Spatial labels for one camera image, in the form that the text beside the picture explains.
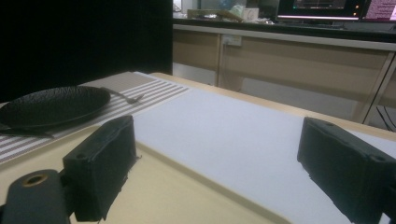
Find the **cable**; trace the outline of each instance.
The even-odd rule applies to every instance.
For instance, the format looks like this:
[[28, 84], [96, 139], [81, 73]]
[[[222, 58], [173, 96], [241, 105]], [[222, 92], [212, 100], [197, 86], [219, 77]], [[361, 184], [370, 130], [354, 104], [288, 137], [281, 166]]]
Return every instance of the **cable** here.
[[388, 116], [388, 119], [389, 119], [390, 123], [393, 125], [393, 127], [396, 128], [396, 125], [393, 123], [392, 119], [390, 118], [390, 115], [388, 113], [387, 108], [384, 105], [383, 105], [383, 107], [384, 107], [385, 113], [387, 113], [387, 116]]
[[394, 132], [390, 126], [388, 125], [387, 121], [385, 120], [384, 116], [382, 115], [381, 111], [379, 111], [378, 106], [376, 107], [376, 111], [378, 111], [379, 117], [381, 117], [382, 121], [384, 121], [385, 126], [387, 126], [388, 131]]

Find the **striped placemat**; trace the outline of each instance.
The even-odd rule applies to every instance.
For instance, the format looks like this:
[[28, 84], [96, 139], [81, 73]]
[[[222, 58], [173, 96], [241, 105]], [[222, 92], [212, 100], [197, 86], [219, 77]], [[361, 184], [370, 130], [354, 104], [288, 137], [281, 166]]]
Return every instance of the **striped placemat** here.
[[5, 161], [15, 159], [20, 155], [35, 150], [36, 148], [43, 147], [44, 145], [47, 145], [80, 129], [92, 125], [101, 125], [108, 120], [120, 116], [136, 115], [138, 113], [142, 113], [145, 110], [153, 108], [154, 106], [172, 100], [173, 98], [178, 97], [189, 90], [190, 88], [178, 85], [176, 83], [160, 79], [153, 79], [146, 84], [121, 92], [128, 97], [135, 97], [139, 94], [145, 93], [145, 96], [138, 103], [130, 105], [119, 96], [111, 94], [111, 100], [109, 104], [104, 108], [99, 116], [72, 128], [48, 132], [54, 136], [53, 139], [1, 135], [0, 164], [4, 163]]

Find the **power outlet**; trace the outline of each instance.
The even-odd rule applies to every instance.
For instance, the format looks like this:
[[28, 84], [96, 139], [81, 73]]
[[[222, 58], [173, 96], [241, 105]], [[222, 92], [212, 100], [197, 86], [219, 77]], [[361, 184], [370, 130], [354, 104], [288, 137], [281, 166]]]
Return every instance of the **power outlet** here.
[[242, 36], [241, 35], [222, 35], [222, 44], [242, 46]]

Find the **black monitor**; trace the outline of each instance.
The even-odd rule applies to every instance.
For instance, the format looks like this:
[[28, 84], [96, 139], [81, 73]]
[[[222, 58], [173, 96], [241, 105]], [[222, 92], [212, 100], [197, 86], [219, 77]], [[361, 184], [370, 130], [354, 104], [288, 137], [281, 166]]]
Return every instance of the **black monitor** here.
[[396, 23], [396, 1], [368, 0], [361, 20]]
[[364, 0], [279, 0], [278, 21], [358, 21]]

